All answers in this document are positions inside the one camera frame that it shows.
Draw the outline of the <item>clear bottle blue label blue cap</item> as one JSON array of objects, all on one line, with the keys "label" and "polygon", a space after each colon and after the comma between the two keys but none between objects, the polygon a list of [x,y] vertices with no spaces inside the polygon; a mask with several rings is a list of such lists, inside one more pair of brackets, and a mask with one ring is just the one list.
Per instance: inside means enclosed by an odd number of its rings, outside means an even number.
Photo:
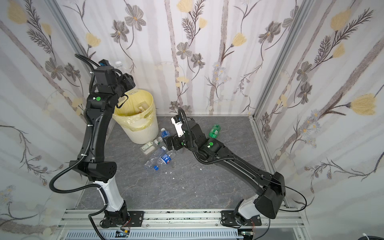
[{"label": "clear bottle blue label blue cap", "polygon": [[176,151],[168,151],[160,156],[154,165],[154,170],[158,171],[162,165],[168,165],[173,162],[176,156]]}]

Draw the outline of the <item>small green bottle yellow cap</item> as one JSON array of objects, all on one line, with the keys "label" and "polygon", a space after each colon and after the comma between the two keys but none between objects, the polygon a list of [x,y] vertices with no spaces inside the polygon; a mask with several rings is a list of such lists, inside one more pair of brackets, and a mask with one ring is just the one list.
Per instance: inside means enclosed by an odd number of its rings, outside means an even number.
[{"label": "small green bottle yellow cap", "polygon": [[215,124],[210,130],[209,136],[211,138],[217,138],[219,136],[220,131],[221,131],[221,126],[219,124]]}]

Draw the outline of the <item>crushed clear bottle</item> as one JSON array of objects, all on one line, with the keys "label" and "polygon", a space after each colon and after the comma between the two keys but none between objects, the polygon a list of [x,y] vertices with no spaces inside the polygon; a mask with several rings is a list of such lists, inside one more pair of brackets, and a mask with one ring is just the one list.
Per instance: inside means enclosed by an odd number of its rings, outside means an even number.
[{"label": "crushed clear bottle", "polygon": [[162,146],[155,150],[149,159],[145,162],[144,167],[146,169],[155,169],[156,171],[159,169],[159,158],[166,152],[167,148]]}]

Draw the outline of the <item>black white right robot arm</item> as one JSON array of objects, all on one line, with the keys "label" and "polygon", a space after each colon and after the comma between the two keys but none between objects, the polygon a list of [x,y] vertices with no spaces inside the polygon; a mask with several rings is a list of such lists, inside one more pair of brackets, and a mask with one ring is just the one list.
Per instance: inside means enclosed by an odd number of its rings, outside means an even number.
[{"label": "black white right robot arm", "polygon": [[216,165],[237,176],[248,184],[255,195],[241,200],[233,211],[222,211],[221,225],[240,229],[254,225],[258,217],[275,219],[283,211],[281,205],[289,187],[279,172],[273,174],[261,170],[237,156],[224,143],[206,137],[200,125],[187,117],[182,108],[171,117],[170,122],[176,129],[174,135],[165,138],[168,150],[186,149],[192,152],[202,165]]}]

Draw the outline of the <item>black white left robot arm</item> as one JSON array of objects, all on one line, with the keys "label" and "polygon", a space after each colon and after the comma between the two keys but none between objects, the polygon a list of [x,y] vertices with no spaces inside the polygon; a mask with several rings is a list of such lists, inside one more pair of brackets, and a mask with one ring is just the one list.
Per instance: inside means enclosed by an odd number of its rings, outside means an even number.
[{"label": "black white left robot arm", "polygon": [[[88,65],[91,70],[89,95],[84,110],[87,128],[78,158],[70,161],[68,168],[52,178],[49,188],[58,194],[97,188],[104,202],[101,213],[105,216],[100,226],[122,227],[131,220],[131,216],[117,188],[115,180],[117,164],[105,161],[105,143],[113,113],[115,109],[121,108],[119,99],[125,97],[136,85],[131,75],[122,73],[107,60],[96,63],[80,54],[75,54],[75,57]],[[55,182],[71,170],[87,177],[91,183],[71,190],[56,188]]]}]

